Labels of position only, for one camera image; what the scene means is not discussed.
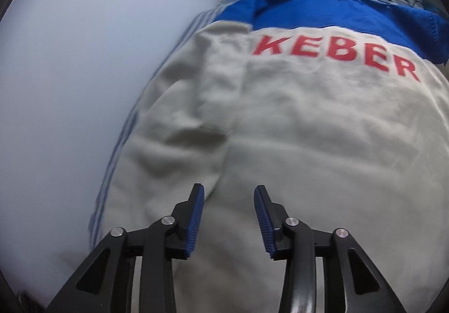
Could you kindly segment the beige and blue KEBER jacket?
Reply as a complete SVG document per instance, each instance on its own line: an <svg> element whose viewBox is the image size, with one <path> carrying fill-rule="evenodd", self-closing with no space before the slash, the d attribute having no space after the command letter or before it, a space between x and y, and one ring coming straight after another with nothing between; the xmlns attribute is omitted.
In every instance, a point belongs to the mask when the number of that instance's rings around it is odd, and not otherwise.
<svg viewBox="0 0 449 313"><path fill-rule="evenodd" d="M370 0L240 0L152 78L124 127L91 243L205 188L180 312L275 312L282 265L253 191L346 228L408 312L448 279L448 21Z"/></svg>

